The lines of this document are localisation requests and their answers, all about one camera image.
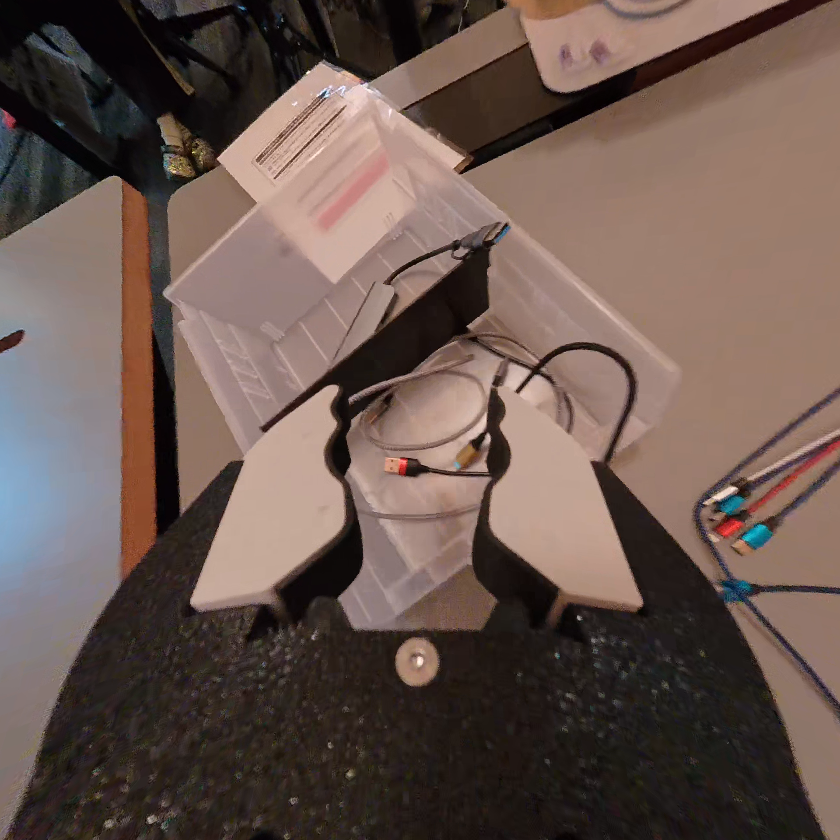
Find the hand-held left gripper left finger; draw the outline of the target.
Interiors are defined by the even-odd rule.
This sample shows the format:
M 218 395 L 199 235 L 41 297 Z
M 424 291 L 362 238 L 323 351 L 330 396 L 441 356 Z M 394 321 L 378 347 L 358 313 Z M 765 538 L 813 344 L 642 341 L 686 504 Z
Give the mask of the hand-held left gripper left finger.
M 298 623 L 336 600 L 363 564 L 361 525 L 346 479 L 349 407 L 328 385 L 248 451 L 202 570 L 198 613 L 264 606 Z

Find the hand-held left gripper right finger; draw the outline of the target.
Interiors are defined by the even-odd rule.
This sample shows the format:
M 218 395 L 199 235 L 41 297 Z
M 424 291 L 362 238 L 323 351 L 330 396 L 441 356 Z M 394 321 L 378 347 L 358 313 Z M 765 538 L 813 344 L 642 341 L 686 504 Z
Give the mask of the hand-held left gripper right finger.
M 532 627 L 570 606 L 638 613 L 636 583 L 595 468 L 571 435 L 500 387 L 487 411 L 490 446 L 472 547 L 478 582 L 518 604 Z

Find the clear plastic bin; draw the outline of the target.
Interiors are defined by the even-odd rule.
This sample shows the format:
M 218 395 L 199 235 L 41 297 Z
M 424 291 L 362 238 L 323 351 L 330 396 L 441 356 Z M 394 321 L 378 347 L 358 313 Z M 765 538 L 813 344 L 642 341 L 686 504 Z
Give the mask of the clear plastic bin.
M 246 456 L 260 427 L 335 365 L 375 282 L 396 292 L 382 327 L 460 261 L 491 252 L 489 307 L 467 331 L 347 402 L 363 564 L 339 599 L 362 628 L 390 627 L 472 564 L 493 390 L 519 394 L 605 463 L 661 421 L 679 383 L 672 361 L 460 174 L 403 229 L 291 323 L 259 289 L 217 270 L 224 236 L 165 291 Z

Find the grey top table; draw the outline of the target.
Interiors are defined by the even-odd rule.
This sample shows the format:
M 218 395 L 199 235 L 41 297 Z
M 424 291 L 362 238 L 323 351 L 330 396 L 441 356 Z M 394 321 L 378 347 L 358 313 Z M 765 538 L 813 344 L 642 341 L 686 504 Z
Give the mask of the grey top table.
M 110 177 L 2 240 L 1 795 L 11 812 L 119 586 L 126 198 Z

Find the laminated paper sheet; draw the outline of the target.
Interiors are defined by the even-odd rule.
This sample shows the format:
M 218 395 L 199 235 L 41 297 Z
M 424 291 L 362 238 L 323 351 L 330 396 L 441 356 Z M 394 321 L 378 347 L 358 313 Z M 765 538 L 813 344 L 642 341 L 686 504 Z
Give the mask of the laminated paper sheet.
M 250 159 L 264 185 L 220 239 L 218 271 L 231 269 L 282 310 L 284 323 L 317 304 L 383 241 L 432 213 L 435 187 L 456 173 L 416 142 L 431 140 L 366 87 L 325 87 Z

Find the instruction sheet on wooden stand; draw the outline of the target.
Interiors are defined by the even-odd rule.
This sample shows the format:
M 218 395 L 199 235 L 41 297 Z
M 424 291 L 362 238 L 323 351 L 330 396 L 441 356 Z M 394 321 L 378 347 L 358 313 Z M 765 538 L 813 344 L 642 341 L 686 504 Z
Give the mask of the instruction sheet on wooden stand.
M 742 21 L 782 1 L 510 2 L 543 85 L 582 91 Z

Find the black office chair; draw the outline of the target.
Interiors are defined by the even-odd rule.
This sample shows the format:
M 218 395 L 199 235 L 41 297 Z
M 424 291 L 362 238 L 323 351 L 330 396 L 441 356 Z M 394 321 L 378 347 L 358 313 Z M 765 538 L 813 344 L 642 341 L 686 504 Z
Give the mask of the black office chair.
M 161 204 L 323 58 L 410 53 L 408 2 L 2 2 L 2 236 L 103 177 Z

